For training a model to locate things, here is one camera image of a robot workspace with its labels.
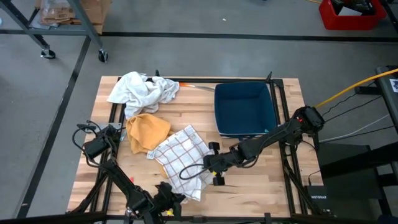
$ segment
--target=metal cart leg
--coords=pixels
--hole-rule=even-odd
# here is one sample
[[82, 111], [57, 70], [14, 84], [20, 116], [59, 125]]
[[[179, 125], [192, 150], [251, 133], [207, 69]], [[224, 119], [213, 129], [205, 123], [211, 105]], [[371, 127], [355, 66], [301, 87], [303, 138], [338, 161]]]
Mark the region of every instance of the metal cart leg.
[[79, 0], [68, 0], [69, 5], [75, 11], [77, 18], [79, 18], [81, 24], [85, 28], [87, 35], [90, 37], [92, 41], [94, 41], [99, 46], [98, 51], [98, 59], [102, 62], [106, 62], [108, 60], [108, 53], [103, 49], [102, 41], [97, 34], [97, 31], [94, 29], [93, 24], [91, 23], [90, 19], [88, 18], [85, 10], [80, 4]]
[[0, 0], [0, 8], [3, 9], [21, 29], [29, 35], [36, 44], [42, 48], [41, 57], [47, 59], [55, 58], [55, 53], [50, 50], [50, 46], [44, 41], [42, 35], [31, 34], [29, 31], [29, 21], [22, 15], [22, 13], [11, 3], [11, 0]]

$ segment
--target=red box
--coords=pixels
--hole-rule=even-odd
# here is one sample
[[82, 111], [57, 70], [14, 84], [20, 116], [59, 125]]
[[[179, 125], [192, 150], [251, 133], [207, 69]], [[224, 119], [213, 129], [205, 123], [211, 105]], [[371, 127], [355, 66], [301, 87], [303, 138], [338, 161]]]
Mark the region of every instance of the red box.
[[330, 0], [323, 0], [319, 6], [319, 12], [323, 25], [329, 30], [370, 30], [386, 16], [386, 12], [379, 0], [371, 0], [376, 14], [373, 16], [338, 16], [335, 13]]

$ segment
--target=caster wheel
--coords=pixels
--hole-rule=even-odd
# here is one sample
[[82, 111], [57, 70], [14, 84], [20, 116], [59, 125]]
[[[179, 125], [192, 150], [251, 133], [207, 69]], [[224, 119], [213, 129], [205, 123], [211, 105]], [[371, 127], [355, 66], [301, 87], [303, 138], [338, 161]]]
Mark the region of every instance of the caster wheel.
[[48, 50], [49, 51], [49, 54], [47, 55], [46, 53], [45, 53], [45, 50], [42, 50], [42, 53], [41, 53], [41, 57], [42, 58], [46, 58], [46, 59], [54, 59], [55, 58], [55, 52], [54, 51], [52, 51], [52, 50]]
[[99, 50], [98, 51], [98, 60], [101, 62], [107, 62], [108, 61], [108, 53], [104, 50]]

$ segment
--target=yellow towel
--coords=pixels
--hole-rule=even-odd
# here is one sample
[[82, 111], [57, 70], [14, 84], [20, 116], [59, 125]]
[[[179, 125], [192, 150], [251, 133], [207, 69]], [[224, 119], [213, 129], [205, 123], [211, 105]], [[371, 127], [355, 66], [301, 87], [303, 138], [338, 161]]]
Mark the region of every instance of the yellow towel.
[[151, 114], [139, 114], [126, 124], [132, 153], [154, 150], [166, 140], [171, 124]]

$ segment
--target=blue bin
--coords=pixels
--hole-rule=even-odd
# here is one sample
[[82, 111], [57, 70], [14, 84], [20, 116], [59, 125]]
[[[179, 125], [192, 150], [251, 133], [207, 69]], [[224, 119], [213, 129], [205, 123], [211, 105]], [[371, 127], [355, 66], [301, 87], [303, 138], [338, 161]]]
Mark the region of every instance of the blue bin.
[[250, 138], [268, 133], [277, 125], [271, 96], [263, 82], [217, 85], [214, 107], [222, 137]]

